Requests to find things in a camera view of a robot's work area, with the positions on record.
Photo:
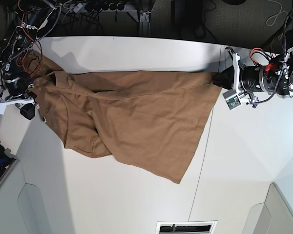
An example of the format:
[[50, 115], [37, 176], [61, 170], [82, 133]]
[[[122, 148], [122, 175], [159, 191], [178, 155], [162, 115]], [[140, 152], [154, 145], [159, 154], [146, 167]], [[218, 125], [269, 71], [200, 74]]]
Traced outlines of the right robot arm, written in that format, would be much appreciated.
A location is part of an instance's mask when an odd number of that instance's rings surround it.
[[56, 0], [16, 2], [13, 21], [0, 41], [0, 115], [15, 105], [27, 120], [35, 116], [39, 105], [31, 90], [43, 67], [40, 41], [57, 25], [62, 7]]

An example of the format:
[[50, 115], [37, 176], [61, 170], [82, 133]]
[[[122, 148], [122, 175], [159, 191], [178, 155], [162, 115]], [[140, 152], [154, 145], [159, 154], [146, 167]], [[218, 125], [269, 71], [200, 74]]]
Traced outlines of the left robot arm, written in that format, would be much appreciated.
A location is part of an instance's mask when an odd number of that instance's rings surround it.
[[242, 104], [256, 108], [274, 96], [293, 98], [293, 7], [283, 26], [267, 40], [273, 45], [279, 39], [281, 53], [266, 53], [261, 47], [252, 48], [249, 58], [253, 66], [246, 66], [232, 47], [226, 50], [232, 66], [212, 78], [212, 83], [226, 89], [223, 97], [229, 109]]

